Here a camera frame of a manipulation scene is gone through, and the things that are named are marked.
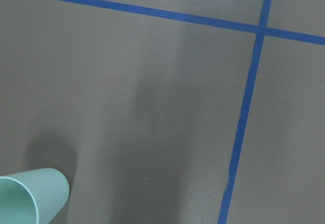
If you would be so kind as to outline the green cup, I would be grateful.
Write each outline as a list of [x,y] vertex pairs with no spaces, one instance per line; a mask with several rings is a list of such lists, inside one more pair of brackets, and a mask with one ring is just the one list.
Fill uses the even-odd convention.
[[43,168],[1,177],[1,223],[50,223],[66,204],[64,174]]

